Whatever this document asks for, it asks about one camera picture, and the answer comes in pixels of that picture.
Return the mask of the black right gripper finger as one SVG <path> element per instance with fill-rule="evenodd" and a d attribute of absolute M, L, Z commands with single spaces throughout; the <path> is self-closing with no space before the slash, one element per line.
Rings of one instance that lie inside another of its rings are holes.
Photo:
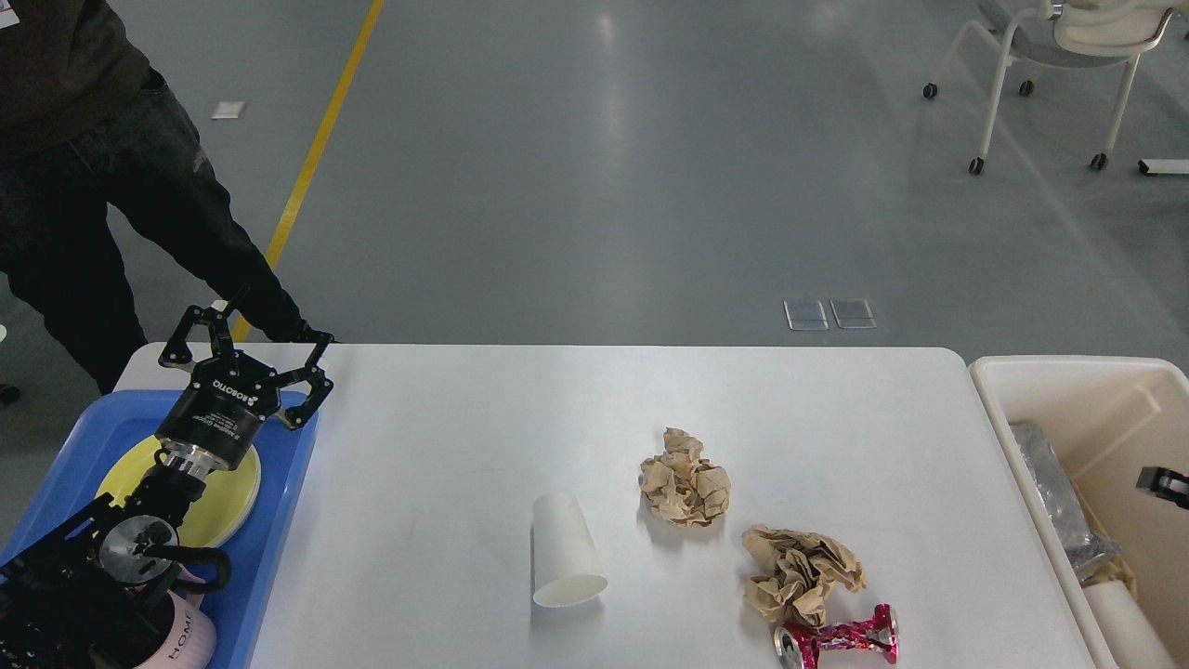
<path fill-rule="evenodd" d="M 1163 466 L 1143 466 L 1135 488 L 1149 496 L 1189 509 L 1188 476 Z"/>

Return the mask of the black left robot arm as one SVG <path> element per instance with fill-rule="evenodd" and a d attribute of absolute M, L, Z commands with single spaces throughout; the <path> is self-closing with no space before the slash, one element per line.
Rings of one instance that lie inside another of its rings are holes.
<path fill-rule="evenodd" d="M 208 478 L 232 473 L 270 418 L 302 429 L 328 398 L 333 336 L 279 372 L 238 351 L 233 302 L 185 310 L 161 354 L 189 381 L 124 498 L 101 492 L 4 563 L 5 668 L 205 668 L 219 635 L 201 604 L 232 581 L 221 545 L 183 537 Z"/>

